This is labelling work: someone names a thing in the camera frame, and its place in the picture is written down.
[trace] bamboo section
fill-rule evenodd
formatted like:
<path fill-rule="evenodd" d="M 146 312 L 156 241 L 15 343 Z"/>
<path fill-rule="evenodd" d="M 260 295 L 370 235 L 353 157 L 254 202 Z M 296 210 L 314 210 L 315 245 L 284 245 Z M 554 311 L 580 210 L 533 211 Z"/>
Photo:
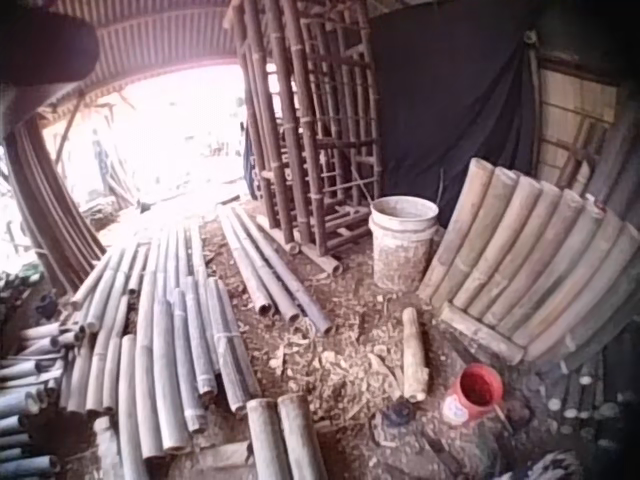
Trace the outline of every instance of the bamboo section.
<path fill-rule="evenodd" d="M 522 232 L 540 193 L 541 187 L 536 180 L 525 176 L 518 179 L 509 206 L 493 237 L 453 299 L 456 307 L 465 310 L 478 296 Z"/>
<path fill-rule="evenodd" d="M 506 315 L 500 326 L 499 332 L 517 332 L 524 323 L 535 313 L 540 304 L 554 290 L 563 277 L 571 271 L 579 261 L 585 249 L 591 243 L 591 239 L 600 226 L 604 213 L 593 203 L 587 202 L 582 210 L 582 214 L 571 229 L 568 236 L 557 239 L 562 246 L 557 252 L 552 254 L 547 267 L 543 269 L 538 279 L 532 284 L 526 295 L 516 304 L 511 312 Z"/>
<path fill-rule="evenodd" d="M 174 300 L 173 335 L 176 345 L 176 368 L 184 420 L 187 430 L 191 434 L 202 433 L 207 425 L 207 417 L 198 399 L 198 383 L 191 356 L 187 304 L 184 292 L 182 290 L 176 291 Z"/>
<path fill-rule="evenodd" d="M 284 395 L 278 399 L 278 411 L 292 478 L 328 480 L 307 397 L 303 394 Z"/>
<path fill-rule="evenodd" d="M 496 168 L 467 238 L 460 247 L 444 280 L 433 295 L 431 304 L 434 308 L 439 309 L 456 295 L 473 267 L 478 263 L 509 205 L 517 179 L 513 172 L 502 167 Z"/>
<path fill-rule="evenodd" d="M 547 344 L 548 339 L 550 336 L 555 337 L 552 332 L 556 329 L 549 328 L 589 282 L 613 246 L 621 227 L 620 219 L 613 212 L 608 212 L 586 250 L 579 249 L 582 251 L 576 259 L 575 266 L 564 270 L 554 279 L 550 285 L 553 290 L 546 291 L 544 303 L 540 304 L 527 323 L 513 334 L 511 338 L 514 342 L 527 346 L 527 360 L 537 359 L 544 353 L 545 348 L 550 346 Z"/>
<path fill-rule="evenodd" d="M 276 401 L 269 398 L 250 400 L 247 414 L 258 478 L 291 479 Z"/>
<path fill-rule="evenodd" d="M 423 300 L 431 300 L 466 240 L 473 221 L 482 206 L 493 172 L 494 167 L 489 162 L 480 158 L 471 159 L 467 178 L 449 222 L 449 228 L 447 228 L 440 248 L 438 248 L 418 289 L 418 295 Z"/>
<path fill-rule="evenodd" d="M 183 453 L 189 448 L 189 432 L 180 402 L 171 308 L 162 298 L 153 308 L 153 383 L 163 449 Z"/>

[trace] stacked bamboo poles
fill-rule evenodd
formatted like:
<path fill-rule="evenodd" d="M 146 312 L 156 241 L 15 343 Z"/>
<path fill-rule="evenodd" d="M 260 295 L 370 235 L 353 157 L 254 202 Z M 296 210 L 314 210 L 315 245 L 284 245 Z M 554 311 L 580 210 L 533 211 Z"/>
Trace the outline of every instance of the stacked bamboo poles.
<path fill-rule="evenodd" d="M 5 139 L 11 183 L 54 288 L 76 291 L 104 253 L 53 167 L 35 117 Z"/>

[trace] bamboo tube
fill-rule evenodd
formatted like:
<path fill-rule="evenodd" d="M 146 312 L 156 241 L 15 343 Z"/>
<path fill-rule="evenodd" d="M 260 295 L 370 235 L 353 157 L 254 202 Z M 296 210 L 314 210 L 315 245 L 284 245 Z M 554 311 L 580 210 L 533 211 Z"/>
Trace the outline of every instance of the bamboo tube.
<path fill-rule="evenodd" d="M 449 228 L 418 289 L 418 295 L 423 300 L 431 300 L 467 238 L 489 188 L 493 171 L 494 167 L 489 162 L 480 158 L 471 159 Z"/>
<path fill-rule="evenodd" d="M 87 335 L 80 347 L 78 356 L 73 366 L 71 376 L 71 394 L 69 395 L 68 412 L 86 412 L 87 387 L 89 385 L 89 374 L 91 373 L 91 360 L 93 358 L 93 347 L 95 336 Z"/>
<path fill-rule="evenodd" d="M 327 480 L 329 477 L 313 428 L 307 397 L 303 394 L 284 395 L 278 398 L 278 411 L 292 477 Z"/>
<path fill-rule="evenodd" d="M 499 332 L 506 335 L 514 335 L 527 322 L 549 293 L 555 290 L 562 279 L 578 263 L 591 243 L 603 217 L 603 212 L 593 203 L 585 204 L 582 214 L 571 229 L 571 232 L 568 236 L 563 237 L 564 241 L 560 239 L 562 246 L 557 252 L 554 252 L 553 260 L 543 268 L 543 272 L 531 284 L 532 286 L 528 292 L 502 320 L 497 328 Z M 509 289 L 507 289 L 503 296 L 509 293 Z"/>
<path fill-rule="evenodd" d="M 141 245 L 136 255 L 136 263 L 133 264 L 129 283 L 127 284 L 127 294 L 129 296 L 137 295 L 142 283 L 142 274 L 144 273 L 147 255 L 149 254 L 149 246 Z"/>
<path fill-rule="evenodd" d="M 573 296 L 572 303 L 557 317 L 557 320 L 527 347 L 527 357 L 530 359 L 540 359 L 543 354 L 549 352 L 555 343 L 561 341 L 573 327 L 579 325 L 580 320 L 602 298 L 607 289 L 620 275 L 625 265 L 631 260 L 632 255 L 640 244 L 640 235 L 631 225 L 625 224 L 619 230 L 615 242 L 606 240 L 603 240 L 603 242 L 601 247 L 603 250 L 609 245 L 608 251 L 605 252 L 604 260 L 602 260 L 601 256 L 590 256 L 590 247 L 574 272 L 567 279 L 567 282 L 576 279 L 584 284 L 584 287 L 576 285 L 574 291 L 579 291 L 580 293 Z M 600 265 L 595 269 L 589 268 L 591 265 L 587 265 L 581 270 L 583 263 L 589 259 L 592 259 L 594 263 L 600 261 Z M 564 287 L 565 284 L 559 289 L 562 292 L 561 294 L 566 295 L 563 300 L 569 298 L 573 293 L 568 287 Z"/>
<path fill-rule="evenodd" d="M 269 398 L 250 400 L 247 414 L 258 478 L 292 478 L 276 401 Z"/>
<path fill-rule="evenodd" d="M 231 223 L 226 215 L 220 215 L 220 223 L 222 224 L 224 236 L 227 239 L 229 248 L 231 248 L 231 253 L 236 261 L 238 270 L 240 270 L 244 284 L 247 287 L 247 292 L 253 302 L 254 310 L 263 317 L 269 315 L 273 306 L 266 288 L 258 277 L 256 269 L 251 263 L 247 253 L 242 248 L 242 245 L 233 231 Z"/>
<path fill-rule="evenodd" d="M 107 414 L 113 414 L 118 405 L 118 367 L 120 365 L 120 350 L 122 346 L 122 332 L 127 322 L 129 296 L 120 297 L 115 322 L 109 340 L 107 360 L 104 367 L 104 382 L 102 384 L 102 409 Z"/>
<path fill-rule="evenodd" d="M 496 168 L 467 238 L 431 299 L 431 304 L 436 309 L 456 295 L 478 263 L 509 205 L 516 182 L 517 176 L 513 172 L 502 167 Z"/>
<path fill-rule="evenodd" d="M 453 304 L 466 310 L 489 281 L 502 259 L 513 246 L 529 220 L 529 216 L 541 193 L 540 184 L 521 176 L 498 227 L 478 263 L 473 267 L 464 284 L 453 299 Z"/>
<path fill-rule="evenodd" d="M 620 219 L 613 212 L 608 212 L 598 232 L 587 249 L 583 251 L 573 269 L 570 271 L 565 270 L 563 274 L 555 279 L 553 285 L 551 285 L 554 289 L 547 290 L 546 298 L 543 299 L 544 303 L 541 303 L 527 323 L 513 334 L 512 339 L 514 342 L 527 346 L 527 353 L 525 354 L 527 360 L 533 361 L 539 358 L 566 333 L 566 325 L 570 328 L 576 320 L 579 320 L 579 317 L 575 318 L 573 312 L 580 313 L 578 307 L 583 305 L 582 302 L 576 304 L 576 307 L 569 308 L 568 312 L 565 312 L 565 310 L 578 297 L 582 288 L 590 283 L 590 279 L 598 271 L 600 264 L 603 263 L 609 250 L 614 245 L 621 227 L 622 222 Z M 637 246 L 637 232 L 630 237 L 625 236 L 626 240 L 623 243 L 628 244 L 630 239 L 634 237 L 635 239 L 632 243 Z M 624 263 L 627 262 L 632 254 L 633 251 L 626 255 L 626 258 L 623 259 Z M 618 258 L 618 256 L 613 256 L 611 262 L 606 262 L 603 274 L 607 273 L 607 276 L 604 278 L 598 277 L 595 283 L 590 283 L 590 285 L 594 285 L 589 287 L 590 291 L 598 292 L 598 287 L 602 285 L 599 283 L 600 281 L 606 282 L 602 293 L 606 291 L 607 287 L 613 282 L 613 278 L 609 280 L 608 272 L 618 264 L 618 262 L 614 262 Z M 622 266 L 617 268 L 617 272 L 620 272 Z"/>
<path fill-rule="evenodd" d="M 36 415 L 39 412 L 40 404 L 32 392 L 18 392 L 0 396 L 0 418 L 23 414 Z"/>
<path fill-rule="evenodd" d="M 173 335 L 176 345 L 176 368 L 184 420 L 187 424 L 187 430 L 191 434 L 202 433 L 207 425 L 207 417 L 198 399 L 198 382 L 196 381 L 189 340 L 187 305 L 182 290 L 178 289 L 174 295 Z"/>
<path fill-rule="evenodd" d="M 515 365 L 524 356 L 524 349 L 486 325 L 471 318 L 463 311 L 446 302 L 440 312 L 440 320 L 444 320 L 456 330 L 495 352 L 509 363 Z"/>
<path fill-rule="evenodd" d="M 29 362 L 22 362 L 13 367 L 0 370 L 0 381 L 30 377 L 42 373 L 43 370 L 42 364 L 38 361 L 31 360 Z"/>
<path fill-rule="evenodd" d="M 245 252 L 249 256 L 254 269 L 260 276 L 262 283 L 267 288 L 271 298 L 273 298 L 282 317 L 289 323 L 295 322 L 300 318 L 300 310 L 291 299 L 289 293 L 284 289 L 278 278 L 273 274 L 267 262 L 264 261 L 257 248 L 249 240 L 249 236 L 243 230 L 235 215 L 229 210 L 221 211 L 221 215 L 225 215 L 231 224 L 231 228 L 235 231 L 238 240 Z"/>
<path fill-rule="evenodd" d="M 112 338 L 113 327 L 117 322 L 117 315 L 122 302 L 122 294 L 126 288 L 127 275 L 129 274 L 129 269 L 133 263 L 133 256 L 135 255 L 136 247 L 137 242 L 134 242 L 132 245 L 128 246 L 124 252 L 122 261 L 115 273 L 115 278 L 112 283 L 111 292 L 103 313 L 103 318 L 100 320 L 102 328 L 100 329 L 100 333 L 98 333 L 96 345 L 93 349 L 89 386 L 87 387 L 87 410 L 100 412 L 104 409 L 102 401 L 104 396 L 105 368 L 107 355 L 109 353 L 109 342 Z M 116 366 L 117 361 L 111 365 L 112 370 L 110 373 L 112 375 L 115 375 L 115 372 L 117 371 Z M 115 380 L 111 382 L 109 388 L 113 389 L 114 386 Z"/>
<path fill-rule="evenodd" d="M 264 238 L 258 230 L 258 227 L 256 227 L 256 225 L 249 219 L 246 212 L 241 208 L 236 209 L 235 212 L 264 257 L 271 264 L 289 291 L 296 297 L 296 300 L 304 309 L 316 331 L 321 335 L 327 333 L 331 329 L 331 321 L 327 318 L 318 303 L 313 299 L 313 297 L 311 297 L 311 295 L 309 295 L 309 292 L 307 292 L 302 282 L 300 282 L 300 280 L 291 273 L 289 267 L 287 267 L 278 255 L 278 252 L 276 252 L 266 238 Z"/>
<path fill-rule="evenodd" d="M 185 452 L 189 448 L 189 432 L 180 402 L 173 321 L 169 303 L 161 298 L 153 307 L 153 383 L 163 449 L 168 454 Z"/>
<path fill-rule="evenodd" d="M 71 308 L 76 311 L 79 311 L 82 308 L 82 305 L 87 301 L 89 295 L 96 290 L 99 282 L 102 279 L 102 276 L 107 270 L 109 263 L 111 262 L 111 257 L 114 253 L 117 253 L 118 249 L 113 249 L 107 252 L 102 256 L 98 264 L 93 268 L 87 279 L 82 283 L 82 286 L 78 289 L 78 291 L 71 297 L 69 304 Z"/>
<path fill-rule="evenodd" d="M 42 340 L 60 335 L 60 322 L 48 323 L 39 327 L 27 328 L 20 332 L 20 340 Z"/>
<path fill-rule="evenodd" d="M 100 279 L 100 283 L 98 283 L 96 287 L 93 301 L 91 302 L 91 307 L 85 320 L 85 327 L 91 333 L 97 333 L 102 327 L 102 319 L 105 309 L 107 308 L 111 287 L 113 286 L 123 256 L 124 248 L 116 248 L 109 259 L 109 264 Z"/>
<path fill-rule="evenodd" d="M 205 340 L 205 330 L 202 324 L 200 303 L 198 302 L 198 290 L 193 277 L 187 277 L 185 286 L 189 342 L 198 392 L 201 395 L 215 395 L 218 392 L 218 387 L 213 365 L 211 365 L 209 347 Z"/>
<path fill-rule="evenodd" d="M 0 478 L 18 478 L 27 475 L 50 476 L 60 471 L 60 462 L 56 457 L 44 456 L 24 458 L 12 462 L 0 463 Z"/>
<path fill-rule="evenodd" d="M 146 460 L 164 455 L 153 384 L 153 303 L 160 239 L 154 238 L 140 290 L 136 325 L 135 390 L 140 448 Z"/>
<path fill-rule="evenodd" d="M 120 438 L 120 454 L 125 480 L 145 480 L 149 476 L 144 465 L 140 436 L 138 432 L 138 415 L 136 408 L 136 336 L 127 335 L 122 339 L 120 355 L 120 375 L 118 379 L 118 426 Z"/>
<path fill-rule="evenodd" d="M 422 344 L 422 332 L 415 308 L 406 308 L 402 312 L 404 345 L 404 396 L 412 403 L 427 398 L 429 369 Z"/>
<path fill-rule="evenodd" d="M 547 182 L 540 182 L 540 186 L 542 191 L 531 216 L 496 272 L 469 306 L 467 310 L 469 315 L 483 318 L 488 313 L 495 300 L 510 285 L 520 268 L 525 264 L 529 254 L 534 250 L 545 229 L 549 226 L 553 213 L 560 202 L 561 193 L 558 188 Z"/>

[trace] red container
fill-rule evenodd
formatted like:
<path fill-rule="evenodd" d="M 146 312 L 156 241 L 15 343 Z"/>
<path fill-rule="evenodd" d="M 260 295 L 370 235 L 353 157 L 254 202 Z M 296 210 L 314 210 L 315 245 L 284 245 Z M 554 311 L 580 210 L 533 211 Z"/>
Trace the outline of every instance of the red container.
<path fill-rule="evenodd" d="M 442 403 L 442 417 L 463 425 L 493 412 L 502 402 L 502 379 L 493 368 L 472 363 L 462 371 Z"/>

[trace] cut bamboo segment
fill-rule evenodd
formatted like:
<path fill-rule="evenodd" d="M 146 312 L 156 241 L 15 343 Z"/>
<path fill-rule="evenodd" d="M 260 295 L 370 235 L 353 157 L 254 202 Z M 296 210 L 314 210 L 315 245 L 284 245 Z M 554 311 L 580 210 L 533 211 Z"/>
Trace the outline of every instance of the cut bamboo segment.
<path fill-rule="evenodd" d="M 189 432 L 180 402 L 171 308 L 162 298 L 153 308 L 153 383 L 164 451 L 183 453 L 189 448 Z"/>
<path fill-rule="evenodd" d="M 184 293 L 187 303 L 189 340 L 198 392 L 200 392 L 201 395 L 215 395 L 218 392 L 218 387 L 213 366 L 211 365 L 209 347 L 205 340 L 200 303 L 198 302 L 198 291 L 193 277 L 187 277 L 185 285 L 186 291 Z"/>
<path fill-rule="evenodd" d="M 558 324 L 554 322 L 561 318 L 569 304 L 576 299 L 583 287 L 590 281 L 593 274 L 598 271 L 600 264 L 606 258 L 609 250 L 616 241 L 621 227 L 622 222 L 620 219 L 613 212 L 608 212 L 592 242 L 580 256 L 575 266 L 571 270 L 565 270 L 560 276 L 556 277 L 552 285 L 554 289 L 547 290 L 545 293 L 545 297 L 543 298 L 544 303 L 540 304 L 535 314 L 527 323 L 513 334 L 512 339 L 514 342 L 522 346 L 527 346 L 527 353 L 525 355 L 527 360 L 532 361 L 539 358 L 555 341 L 559 340 L 560 337 L 566 333 L 566 330 L 563 328 L 564 323 Z M 624 259 L 625 263 L 632 254 L 633 251 Z M 598 281 L 593 284 L 594 291 L 596 291 L 596 287 L 600 285 L 600 280 L 607 283 L 609 282 L 609 279 L 598 279 Z M 573 309 L 567 314 L 567 319 L 571 320 L 568 323 L 569 326 L 573 325 L 572 322 L 579 320 L 579 318 L 574 320 L 572 312 Z"/>
<path fill-rule="evenodd" d="M 606 226 L 605 218 L 601 229 L 606 228 Z M 592 248 L 595 248 L 595 246 L 590 246 L 574 272 L 566 280 L 566 282 L 576 282 L 575 290 L 571 290 L 568 285 L 565 288 L 565 284 L 559 288 L 561 294 L 564 295 L 564 297 L 561 297 L 562 300 L 566 300 L 567 303 L 571 302 L 571 304 L 565 308 L 553 324 L 527 347 L 527 358 L 531 360 L 539 359 L 554 344 L 561 341 L 564 335 L 569 333 L 573 327 L 579 325 L 584 315 L 589 312 L 591 307 L 602 298 L 607 289 L 615 282 L 640 244 L 638 231 L 628 223 L 624 224 L 619 230 L 615 242 L 610 241 L 610 237 L 605 238 L 604 234 L 600 238 L 599 236 L 600 232 L 594 239 L 594 243 L 598 240 L 602 241 L 602 244 L 598 247 L 600 250 L 595 252 Z M 603 259 L 602 251 L 605 249 L 606 252 Z"/>
<path fill-rule="evenodd" d="M 198 383 L 193 368 L 187 304 L 182 290 L 176 291 L 173 303 L 173 335 L 176 345 L 176 368 L 184 420 L 190 433 L 202 433 L 207 425 L 207 417 L 198 399 Z"/>
<path fill-rule="evenodd" d="M 495 300 L 509 286 L 524 265 L 548 227 L 560 202 L 561 193 L 558 188 L 547 182 L 540 182 L 540 185 L 542 192 L 518 239 L 489 282 L 469 306 L 467 312 L 472 317 L 483 318 L 487 314 Z"/>
<path fill-rule="evenodd" d="M 266 316 L 271 313 L 273 306 L 271 299 L 265 286 L 262 284 L 256 269 L 254 268 L 247 253 L 242 248 L 238 237 L 236 236 L 231 223 L 226 215 L 220 215 L 220 223 L 222 224 L 222 230 L 224 236 L 227 239 L 233 258 L 236 261 L 236 266 L 240 270 L 240 275 L 244 280 L 244 284 L 247 287 L 247 292 L 253 302 L 254 310 L 261 316 Z"/>
<path fill-rule="evenodd" d="M 307 397 L 299 393 L 284 395 L 278 399 L 278 411 L 292 477 L 295 480 L 328 480 Z"/>
<path fill-rule="evenodd" d="M 453 299 L 453 304 L 466 310 L 489 281 L 502 259 L 525 227 L 540 196 L 540 184 L 524 175 L 518 179 L 507 210 L 482 256 Z"/>
<path fill-rule="evenodd" d="M 604 213 L 593 203 L 586 203 L 571 233 L 555 253 L 553 260 L 544 269 L 538 280 L 533 283 L 527 294 L 517 303 L 497 328 L 499 332 L 515 334 L 529 318 L 539 309 L 550 292 L 553 292 L 562 280 L 578 263 L 595 235 Z"/>
<path fill-rule="evenodd" d="M 269 398 L 250 400 L 247 414 L 258 478 L 292 478 L 276 401 Z"/>
<path fill-rule="evenodd" d="M 418 313 L 415 308 L 407 308 L 402 312 L 402 325 L 404 396 L 412 403 L 421 402 L 427 398 L 429 369 L 422 344 Z"/>
<path fill-rule="evenodd" d="M 418 289 L 418 295 L 423 300 L 431 300 L 467 238 L 489 188 L 493 171 L 494 167 L 489 162 L 480 158 L 471 159 L 467 178 L 449 222 L 449 228 Z"/>
<path fill-rule="evenodd" d="M 451 300 L 476 266 L 509 205 L 518 177 L 502 167 L 496 168 L 465 242 L 458 251 L 447 275 L 433 295 L 431 304 L 440 308 Z"/>
<path fill-rule="evenodd" d="M 125 480 L 149 478 L 142 458 L 136 409 L 135 356 L 136 337 L 127 335 L 122 339 L 120 374 L 118 379 L 118 426 L 120 454 Z"/>
<path fill-rule="evenodd" d="M 510 365 L 515 365 L 524 356 L 524 349 L 499 333 L 491 330 L 478 320 L 471 318 L 463 311 L 446 302 L 440 313 L 440 320 L 444 320 L 456 330 L 485 346 L 492 352 L 504 358 Z"/>
<path fill-rule="evenodd" d="M 504 325 L 501 322 L 505 320 L 505 317 L 518 302 L 524 298 L 531 286 L 535 284 L 549 266 L 566 236 L 574 227 L 582 205 L 582 200 L 575 193 L 569 190 L 565 190 L 562 193 L 560 203 L 542 237 L 536 242 L 535 247 L 527 256 L 511 283 L 483 316 L 482 321 L 485 324 L 490 326 L 498 325 L 497 330 L 503 335 L 510 336 L 513 334 L 517 327 L 514 327 L 511 321 L 504 322 Z"/>

